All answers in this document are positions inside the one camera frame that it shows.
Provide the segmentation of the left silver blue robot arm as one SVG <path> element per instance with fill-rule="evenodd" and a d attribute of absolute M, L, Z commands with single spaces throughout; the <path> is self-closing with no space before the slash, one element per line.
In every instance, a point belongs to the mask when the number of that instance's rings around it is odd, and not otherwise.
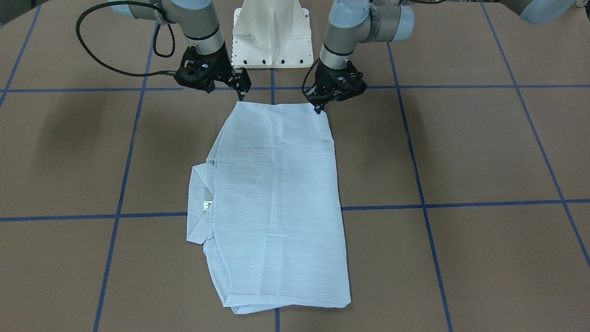
<path fill-rule="evenodd" d="M 336 0 L 333 2 L 319 58 L 313 63 L 314 83 L 303 96 L 320 114 L 332 101 L 360 96 L 367 84 L 352 63 L 356 46 L 407 40 L 415 13 L 406 0 Z"/>

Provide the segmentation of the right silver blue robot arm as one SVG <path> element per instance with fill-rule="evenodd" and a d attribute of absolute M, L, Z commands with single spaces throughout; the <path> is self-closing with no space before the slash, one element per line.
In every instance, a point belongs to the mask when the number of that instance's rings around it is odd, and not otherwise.
<path fill-rule="evenodd" d="M 177 84 L 185 88 L 211 93 L 221 82 L 236 91 L 244 100 L 251 88 L 245 68 L 236 69 L 214 4 L 211 0 L 110 0 L 119 15 L 156 21 L 160 25 L 177 24 L 187 42 L 179 69 L 169 71 Z"/>

